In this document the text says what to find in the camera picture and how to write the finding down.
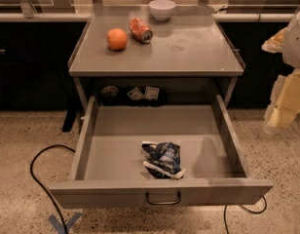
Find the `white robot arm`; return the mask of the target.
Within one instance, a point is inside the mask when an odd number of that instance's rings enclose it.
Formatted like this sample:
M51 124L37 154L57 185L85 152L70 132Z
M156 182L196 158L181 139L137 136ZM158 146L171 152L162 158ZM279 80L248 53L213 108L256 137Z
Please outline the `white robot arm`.
M300 10L287 27L264 42L262 50L282 53L283 62L294 68L288 76L278 76L270 95L264 131L274 135L285 130L300 113Z

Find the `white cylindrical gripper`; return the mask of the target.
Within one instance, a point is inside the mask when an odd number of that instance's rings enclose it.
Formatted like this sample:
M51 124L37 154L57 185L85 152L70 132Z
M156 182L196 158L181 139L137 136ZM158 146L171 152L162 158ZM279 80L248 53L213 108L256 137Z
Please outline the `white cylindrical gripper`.
M266 40L261 49L268 53L281 53L286 27ZM288 76L279 75L270 95L270 104L264 115L263 130L268 135L277 135L287 128L300 113L300 69Z

